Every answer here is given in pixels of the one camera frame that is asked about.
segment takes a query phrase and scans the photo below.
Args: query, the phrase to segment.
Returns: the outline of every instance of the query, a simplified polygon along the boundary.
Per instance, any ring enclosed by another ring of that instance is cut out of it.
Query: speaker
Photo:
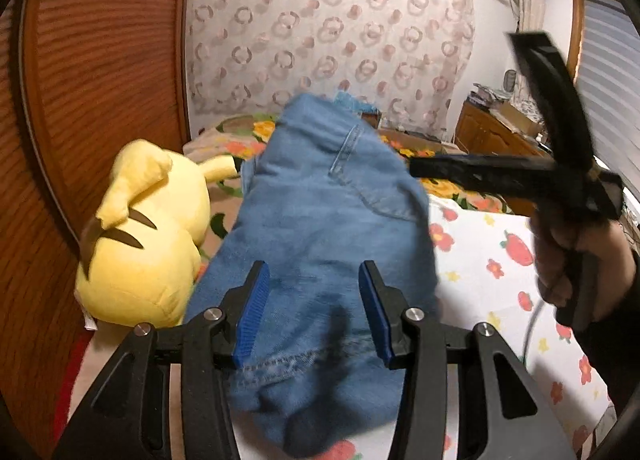
[[[513,94],[513,90],[516,87],[516,71],[515,70],[507,70],[504,73],[504,79],[502,80],[502,88],[505,92]]]

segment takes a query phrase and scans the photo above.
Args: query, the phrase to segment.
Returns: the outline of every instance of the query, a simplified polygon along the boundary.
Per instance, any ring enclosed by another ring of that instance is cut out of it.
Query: black ear tip
[[[234,166],[236,166],[236,171],[240,173],[240,167],[242,166],[243,160],[238,156],[234,157]]]

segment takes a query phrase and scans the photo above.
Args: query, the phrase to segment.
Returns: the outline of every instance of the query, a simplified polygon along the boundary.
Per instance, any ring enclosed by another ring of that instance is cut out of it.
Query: denim fabric
[[[254,260],[268,263],[270,297],[251,359],[229,376],[230,404],[297,458],[394,420],[404,372],[376,357],[358,267],[375,260],[410,305],[436,311],[424,189],[365,122],[302,95],[242,166],[242,190],[186,315],[220,302]]]

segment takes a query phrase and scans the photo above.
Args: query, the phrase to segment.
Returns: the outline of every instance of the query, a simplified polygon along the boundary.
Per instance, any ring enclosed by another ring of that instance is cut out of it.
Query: human hand
[[[600,321],[611,314],[628,293],[636,275],[636,262],[620,224],[612,220],[581,225],[560,221],[550,227],[536,212],[530,226],[542,298],[564,307],[572,296],[571,283],[564,273],[566,251],[590,252],[598,259],[593,320]]]

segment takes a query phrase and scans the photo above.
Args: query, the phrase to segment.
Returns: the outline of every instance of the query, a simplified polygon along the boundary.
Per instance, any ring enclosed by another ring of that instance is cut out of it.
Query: silver bolt
[[[217,306],[204,311],[204,319],[207,321],[217,321],[222,317],[222,310]]]
[[[149,323],[139,323],[133,329],[133,333],[138,337],[145,336],[149,332],[151,332],[151,325]]]
[[[476,329],[478,330],[478,333],[484,337],[491,337],[495,334],[495,328],[489,323],[480,323]]]
[[[424,319],[424,312],[416,307],[408,308],[404,314],[411,321],[422,321]]]

